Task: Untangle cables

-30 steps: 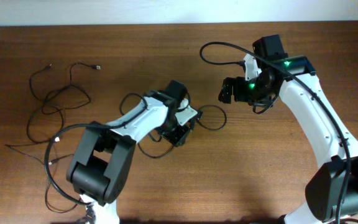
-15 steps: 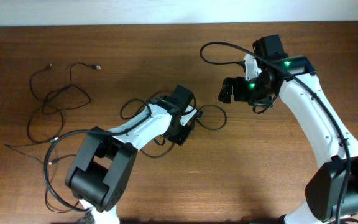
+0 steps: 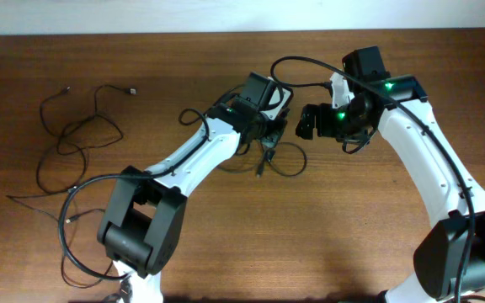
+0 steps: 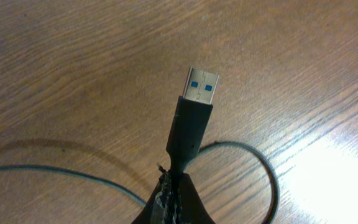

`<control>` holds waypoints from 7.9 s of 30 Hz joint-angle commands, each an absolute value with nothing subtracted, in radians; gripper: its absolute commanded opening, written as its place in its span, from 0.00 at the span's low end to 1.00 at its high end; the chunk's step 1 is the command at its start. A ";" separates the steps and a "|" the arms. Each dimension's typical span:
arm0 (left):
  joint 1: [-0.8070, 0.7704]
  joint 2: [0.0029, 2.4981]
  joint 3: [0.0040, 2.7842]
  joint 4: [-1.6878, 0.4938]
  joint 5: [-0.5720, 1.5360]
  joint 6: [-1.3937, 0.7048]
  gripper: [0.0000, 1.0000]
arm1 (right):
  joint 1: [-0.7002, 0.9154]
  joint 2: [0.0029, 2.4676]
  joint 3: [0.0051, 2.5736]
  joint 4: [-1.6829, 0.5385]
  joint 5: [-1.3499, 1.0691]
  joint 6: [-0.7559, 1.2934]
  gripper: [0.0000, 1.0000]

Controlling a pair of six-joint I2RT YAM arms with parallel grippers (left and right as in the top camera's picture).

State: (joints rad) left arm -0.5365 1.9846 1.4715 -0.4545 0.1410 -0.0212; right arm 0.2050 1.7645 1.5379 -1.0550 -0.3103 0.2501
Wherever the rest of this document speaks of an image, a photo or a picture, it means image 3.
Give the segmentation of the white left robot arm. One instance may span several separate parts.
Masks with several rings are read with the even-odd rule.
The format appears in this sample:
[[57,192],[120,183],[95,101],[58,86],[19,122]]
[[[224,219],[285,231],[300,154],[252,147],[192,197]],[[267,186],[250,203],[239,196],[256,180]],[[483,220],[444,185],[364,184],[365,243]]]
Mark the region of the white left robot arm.
[[161,271],[178,245],[188,197],[217,166],[254,140],[275,146],[285,128],[290,88],[251,73],[232,104],[218,102],[177,151],[115,183],[97,234],[121,275],[109,302],[161,302]]

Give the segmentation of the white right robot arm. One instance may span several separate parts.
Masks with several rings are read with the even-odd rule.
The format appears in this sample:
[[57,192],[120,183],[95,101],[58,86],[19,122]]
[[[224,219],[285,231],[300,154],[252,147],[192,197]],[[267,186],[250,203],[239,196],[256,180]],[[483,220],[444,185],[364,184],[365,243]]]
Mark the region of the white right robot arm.
[[413,76],[392,77],[376,46],[354,50],[326,87],[329,104],[305,106],[296,135],[330,137],[357,150],[375,133],[391,145],[416,185],[431,230],[414,272],[379,302],[459,302],[485,289],[485,190],[466,170]]

